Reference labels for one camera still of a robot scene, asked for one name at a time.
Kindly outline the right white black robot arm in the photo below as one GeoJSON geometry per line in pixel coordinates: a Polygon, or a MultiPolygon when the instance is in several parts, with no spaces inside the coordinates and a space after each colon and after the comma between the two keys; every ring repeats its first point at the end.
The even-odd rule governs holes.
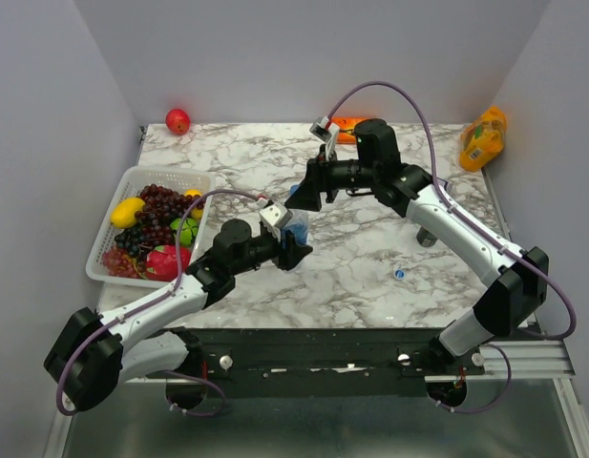
{"type": "Polygon", "coordinates": [[[318,212],[339,191],[368,189],[383,205],[445,243],[486,286],[474,307],[433,338],[430,367],[452,372],[465,353],[495,337],[507,337],[546,300],[548,257],[529,251],[482,228],[467,211],[435,187],[423,168],[402,161],[394,130],[383,119],[358,123],[353,129],[357,158],[338,159],[334,150],[339,126],[327,117],[310,132],[324,143],[306,164],[305,178],[286,201],[290,209],[318,212]]]}

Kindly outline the clear bottle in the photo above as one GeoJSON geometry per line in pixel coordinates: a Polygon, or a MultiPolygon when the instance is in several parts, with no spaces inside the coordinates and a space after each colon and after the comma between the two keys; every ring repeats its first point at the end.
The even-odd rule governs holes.
{"type": "Polygon", "coordinates": [[[291,209],[291,218],[285,226],[285,230],[293,234],[299,245],[307,245],[309,220],[308,213],[303,210],[291,209]]]}

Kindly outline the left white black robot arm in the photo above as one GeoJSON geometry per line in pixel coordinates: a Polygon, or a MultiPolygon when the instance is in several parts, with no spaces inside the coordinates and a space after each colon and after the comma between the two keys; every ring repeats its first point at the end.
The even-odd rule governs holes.
{"type": "Polygon", "coordinates": [[[57,410],[65,416],[90,410],[119,384],[147,374],[193,375],[199,352],[166,325],[222,300],[239,274],[268,261],[290,271],[312,251],[290,231],[262,228],[254,236],[247,222],[230,219],[211,248],[166,286],[114,312],[75,311],[44,361],[57,384],[57,410]]]}

